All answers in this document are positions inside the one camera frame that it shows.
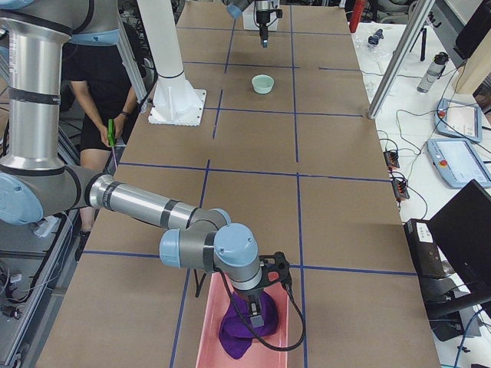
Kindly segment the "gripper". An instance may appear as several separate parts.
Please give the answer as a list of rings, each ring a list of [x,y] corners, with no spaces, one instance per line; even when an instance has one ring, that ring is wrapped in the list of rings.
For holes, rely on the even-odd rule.
[[[249,308],[249,319],[253,327],[263,327],[264,319],[262,316],[262,302],[261,295],[264,290],[268,287],[266,284],[258,284],[252,289],[241,289],[244,284],[235,283],[234,291],[235,293],[244,301],[248,303]]]
[[[270,11],[269,10],[256,10],[255,11],[255,22],[259,26],[259,36],[261,39],[261,45],[264,48],[268,47],[269,42],[269,30],[268,23],[270,22]]]

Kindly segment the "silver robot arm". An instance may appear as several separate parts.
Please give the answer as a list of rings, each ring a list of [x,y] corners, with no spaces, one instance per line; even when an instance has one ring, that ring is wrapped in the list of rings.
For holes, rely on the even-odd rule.
[[[226,6],[229,15],[237,19],[242,13],[252,5],[252,20],[259,30],[261,46],[267,48],[269,45],[269,23],[271,14],[275,11],[269,1],[247,1],[247,0],[228,0],[222,1]]]
[[[67,42],[117,46],[130,80],[140,72],[115,1],[3,1],[8,34],[9,148],[1,160],[1,218],[13,225],[82,207],[105,208],[164,229],[165,265],[219,272],[230,296],[247,305],[247,327],[264,324],[270,285],[249,228],[219,209],[200,209],[112,176],[64,164],[58,156],[62,48]]]

